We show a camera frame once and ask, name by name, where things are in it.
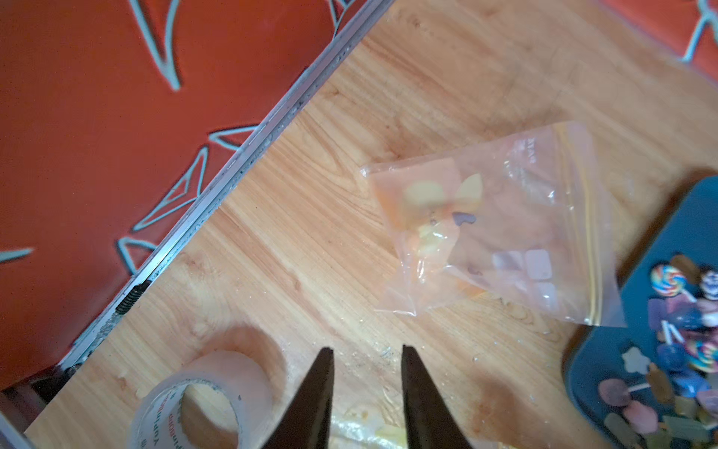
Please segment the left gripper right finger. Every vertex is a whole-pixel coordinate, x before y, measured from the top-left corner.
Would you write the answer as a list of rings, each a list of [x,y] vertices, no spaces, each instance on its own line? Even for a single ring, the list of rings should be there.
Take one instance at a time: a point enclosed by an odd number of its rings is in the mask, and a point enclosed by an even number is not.
[[[408,447],[471,448],[413,346],[402,348],[401,378]]]

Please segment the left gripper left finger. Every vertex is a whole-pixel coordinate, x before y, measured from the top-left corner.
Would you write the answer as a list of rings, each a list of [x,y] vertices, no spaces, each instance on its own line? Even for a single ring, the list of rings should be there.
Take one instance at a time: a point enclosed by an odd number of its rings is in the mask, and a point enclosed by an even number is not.
[[[263,448],[327,448],[334,383],[334,351],[324,347]]]

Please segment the candy ziploc bag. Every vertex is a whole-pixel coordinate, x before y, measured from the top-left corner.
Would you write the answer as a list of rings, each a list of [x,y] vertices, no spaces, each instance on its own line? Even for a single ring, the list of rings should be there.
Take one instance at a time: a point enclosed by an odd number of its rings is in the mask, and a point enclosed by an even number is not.
[[[407,430],[398,409],[357,404],[333,415],[330,448],[408,448]]]
[[[608,194],[583,123],[362,172],[399,258],[385,312],[420,314],[477,288],[571,323],[625,325]]]

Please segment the dark teal tray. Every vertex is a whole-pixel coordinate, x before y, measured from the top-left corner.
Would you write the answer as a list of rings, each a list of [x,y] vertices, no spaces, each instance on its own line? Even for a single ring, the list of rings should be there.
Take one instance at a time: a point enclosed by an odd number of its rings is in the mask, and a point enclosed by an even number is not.
[[[594,327],[577,343],[564,364],[568,397],[611,448],[624,445],[604,426],[610,413],[619,415],[599,398],[598,385],[608,378],[628,383],[643,377],[625,370],[624,353],[637,348],[656,358],[657,340],[649,327],[648,301],[656,295],[650,270],[684,254],[701,268],[717,267],[717,178],[705,177],[680,192],[678,199],[660,214],[637,252],[630,256],[630,273],[622,278],[621,298],[626,327]]]

